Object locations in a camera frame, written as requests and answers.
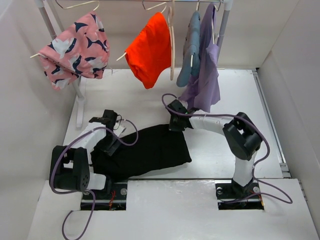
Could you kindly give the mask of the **black trousers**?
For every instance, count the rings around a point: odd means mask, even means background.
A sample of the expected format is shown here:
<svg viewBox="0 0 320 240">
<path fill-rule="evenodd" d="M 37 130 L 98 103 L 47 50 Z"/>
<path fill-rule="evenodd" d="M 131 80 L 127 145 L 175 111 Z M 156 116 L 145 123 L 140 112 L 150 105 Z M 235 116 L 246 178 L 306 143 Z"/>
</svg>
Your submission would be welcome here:
<svg viewBox="0 0 320 240">
<path fill-rule="evenodd" d="M 91 160 L 95 173 L 118 181 L 190 163 L 192 158 L 183 132 L 158 124 L 139 130 L 133 146 L 120 144 L 111 156 L 96 147 Z"/>
</svg>

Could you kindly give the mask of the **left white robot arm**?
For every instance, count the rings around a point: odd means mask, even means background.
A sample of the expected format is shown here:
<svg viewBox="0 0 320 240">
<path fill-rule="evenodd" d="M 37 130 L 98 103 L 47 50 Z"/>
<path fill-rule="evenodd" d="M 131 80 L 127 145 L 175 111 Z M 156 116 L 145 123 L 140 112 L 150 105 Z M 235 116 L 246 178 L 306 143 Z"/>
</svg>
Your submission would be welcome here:
<svg viewBox="0 0 320 240">
<path fill-rule="evenodd" d="M 101 117 L 89 120 L 84 131 L 69 145 L 57 145 L 52 150 L 49 184 L 52 189 L 71 192 L 94 192 L 102 199 L 111 195 L 112 186 L 107 177 L 94 173 L 92 151 L 112 156 L 121 145 L 117 137 L 125 127 L 117 123 L 118 114 L 105 110 Z"/>
</svg>

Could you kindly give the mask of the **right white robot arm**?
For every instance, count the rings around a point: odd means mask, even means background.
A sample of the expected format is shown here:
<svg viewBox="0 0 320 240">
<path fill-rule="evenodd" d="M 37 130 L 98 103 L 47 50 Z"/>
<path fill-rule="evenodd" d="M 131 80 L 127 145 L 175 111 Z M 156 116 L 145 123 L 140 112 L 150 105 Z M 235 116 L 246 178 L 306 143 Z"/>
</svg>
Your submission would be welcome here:
<svg viewBox="0 0 320 240">
<path fill-rule="evenodd" d="M 225 137 L 230 151 L 235 156 L 231 191 L 237 197 L 247 194 L 249 186 L 253 183 L 252 169 L 262 143 L 262 138 L 248 116 L 243 112 L 231 116 L 212 115 L 194 107 L 187 110 L 177 99 L 166 108 L 171 115 L 169 128 L 172 131 L 199 129 Z"/>
</svg>

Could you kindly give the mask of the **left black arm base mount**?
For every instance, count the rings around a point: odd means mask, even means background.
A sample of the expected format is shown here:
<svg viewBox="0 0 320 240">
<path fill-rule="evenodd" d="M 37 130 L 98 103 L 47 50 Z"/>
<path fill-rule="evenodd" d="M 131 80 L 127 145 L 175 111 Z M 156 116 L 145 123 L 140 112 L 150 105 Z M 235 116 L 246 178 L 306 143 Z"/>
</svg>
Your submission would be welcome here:
<svg viewBox="0 0 320 240">
<path fill-rule="evenodd" d="M 95 211 L 125 211 L 127 207 L 128 181 L 108 180 L 103 190 L 93 190 Z"/>
</svg>

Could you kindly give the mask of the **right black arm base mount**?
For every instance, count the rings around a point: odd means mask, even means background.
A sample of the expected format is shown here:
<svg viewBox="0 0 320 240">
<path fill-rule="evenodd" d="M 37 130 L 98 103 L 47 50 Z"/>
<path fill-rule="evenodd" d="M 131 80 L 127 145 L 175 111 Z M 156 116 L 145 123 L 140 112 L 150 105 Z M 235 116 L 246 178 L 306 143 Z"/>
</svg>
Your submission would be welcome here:
<svg viewBox="0 0 320 240">
<path fill-rule="evenodd" d="M 215 184 L 217 206 L 219 210 L 264 210 L 259 184 L 256 181 L 241 186 L 234 182 Z"/>
</svg>

